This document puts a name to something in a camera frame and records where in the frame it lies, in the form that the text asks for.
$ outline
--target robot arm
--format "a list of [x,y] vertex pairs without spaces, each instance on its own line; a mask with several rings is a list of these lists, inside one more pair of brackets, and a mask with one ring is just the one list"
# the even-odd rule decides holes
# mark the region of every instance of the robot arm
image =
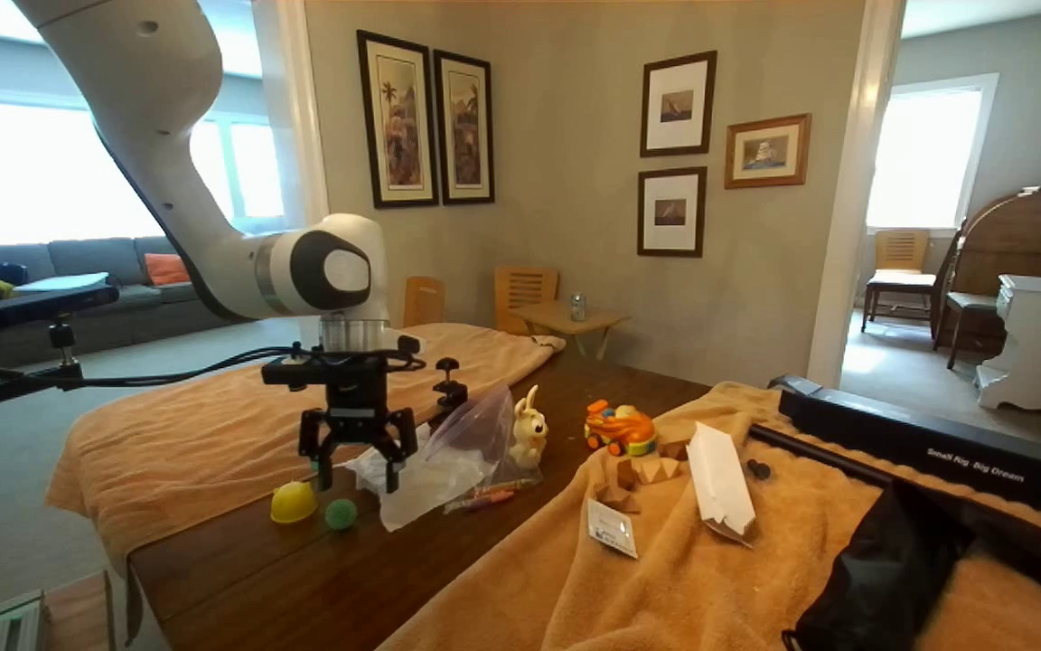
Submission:
[[222,48],[196,0],[18,0],[82,90],[98,137],[180,248],[205,303],[240,315],[382,322],[382,234],[358,214],[240,234],[191,162],[222,90]]

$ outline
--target tennis ball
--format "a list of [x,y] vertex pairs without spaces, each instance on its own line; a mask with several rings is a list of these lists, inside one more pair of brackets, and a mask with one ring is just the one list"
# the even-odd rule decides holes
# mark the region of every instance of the tennis ball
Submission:
[[327,529],[328,530],[349,530],[349,529],[356,529],[356,519],[358,519],[358,505],[350,499],[332,499],[327,505]]

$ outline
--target orange object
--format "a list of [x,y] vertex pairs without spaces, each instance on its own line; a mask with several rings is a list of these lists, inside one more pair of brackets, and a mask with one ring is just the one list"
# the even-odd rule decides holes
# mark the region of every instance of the orange object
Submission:
[[610,408],[604,399],[585,408],[591,447],[606,447],[610,455],[646,455],[659,447],[656,418],[638,405]]

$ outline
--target picture frame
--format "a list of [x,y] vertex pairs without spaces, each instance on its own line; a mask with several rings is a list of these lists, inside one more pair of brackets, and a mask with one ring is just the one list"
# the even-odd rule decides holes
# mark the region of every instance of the picture frame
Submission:
[[728,188],[808,185],[810,112],[731,124]]
[[429,51],[358,30],[376,207],[438,201]]
[[645,65],[639,156],[708,148],[715,51]]
[[705,167],[639,172],[638,207],[639,255],[703,255]]
[[446,201],[497,197],[492,65],[438,51],[440,188]]

